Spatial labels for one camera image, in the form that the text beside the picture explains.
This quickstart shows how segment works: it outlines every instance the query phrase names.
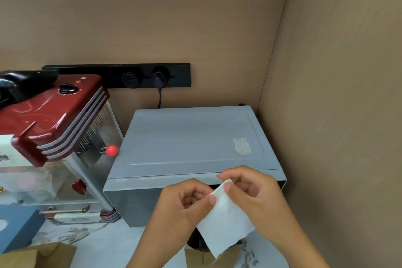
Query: human hand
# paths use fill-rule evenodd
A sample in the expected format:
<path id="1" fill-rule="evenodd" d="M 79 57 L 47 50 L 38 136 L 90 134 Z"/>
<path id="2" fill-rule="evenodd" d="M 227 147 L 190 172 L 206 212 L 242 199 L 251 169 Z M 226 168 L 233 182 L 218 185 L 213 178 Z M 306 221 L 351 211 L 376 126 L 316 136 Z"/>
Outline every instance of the human hand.
<path id="1" fill-rule="evenodd" d="M 225 192 L 263 237 L 278 245 L 291 240 L 299 224 L 274 177 L 242 165 L 223 171 L 218 178 L 233 181 L 225 184 Z"/>
<path id="2" fill-rule="evenodd" d="M 166 186 L 127 268 L 163 267 L 214 207 L 212 191 L 196 179 Z"/>

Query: brown paper bag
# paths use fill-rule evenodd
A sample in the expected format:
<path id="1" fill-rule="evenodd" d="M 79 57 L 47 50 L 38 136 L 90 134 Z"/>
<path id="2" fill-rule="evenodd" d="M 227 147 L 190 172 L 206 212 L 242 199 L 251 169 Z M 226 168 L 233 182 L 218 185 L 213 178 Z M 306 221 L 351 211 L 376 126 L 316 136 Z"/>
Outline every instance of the brown paper bag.
<path id="1" fill-rule="evenodd" d="M 76 247 L 49 243 L 0 255 L 1 268 L 69 268 Z"/>
<path id="2" fill-rule="evenodd" d="M 215 259 L 209 251 L 195 250 L 189 245 L 185 245 L 187 268 L 233 268 L 241 246 L 241 244 L 234 245 Z"/>

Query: red machine top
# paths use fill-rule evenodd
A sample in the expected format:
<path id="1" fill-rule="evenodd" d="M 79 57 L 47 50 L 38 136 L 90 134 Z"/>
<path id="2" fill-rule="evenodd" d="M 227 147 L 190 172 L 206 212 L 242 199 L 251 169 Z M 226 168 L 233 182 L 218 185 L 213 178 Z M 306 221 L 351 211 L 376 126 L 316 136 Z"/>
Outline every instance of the red machine top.
<path id="1" fill-rule="evenodd" d="M 52 88 L 0 108 L 0 134 L 40 167 L 74 151 L 108 98 L 98 75 L 59 75 Z"/>

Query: wall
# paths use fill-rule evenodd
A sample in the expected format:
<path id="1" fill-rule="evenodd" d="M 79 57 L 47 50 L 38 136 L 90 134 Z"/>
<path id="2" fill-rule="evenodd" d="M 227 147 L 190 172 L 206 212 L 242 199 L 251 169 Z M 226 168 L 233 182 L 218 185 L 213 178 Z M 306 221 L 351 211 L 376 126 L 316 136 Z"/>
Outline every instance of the wall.
<path id="1" fill-rule="evenodd" d="M 162 107 L 257 108 L 285 0 L 0 0 L 0 70 L 190 62 L 192 87 Z M 112 89 L 125 131 L 156 89 Z"/>
<path id="2" fill-rule="evenodd" d="M 402 0 L 286 0 L 259 117 L 332 268 L 402 267 Z"/>

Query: white cloth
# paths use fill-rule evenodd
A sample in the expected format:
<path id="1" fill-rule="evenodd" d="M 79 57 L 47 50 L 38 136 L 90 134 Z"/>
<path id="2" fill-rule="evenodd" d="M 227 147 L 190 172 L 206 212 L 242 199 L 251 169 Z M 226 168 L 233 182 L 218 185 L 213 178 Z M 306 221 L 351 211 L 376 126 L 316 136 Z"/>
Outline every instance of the white cloth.
<path id="1" fill-rule="evenodd" d="M 227 182 L 232 181 L 226 180 L 212 192 L 216 197 L 216 204 L 197 225 L 215 258 L 254 230 L 247 215 L 225 193 L 224 184 Z"/>

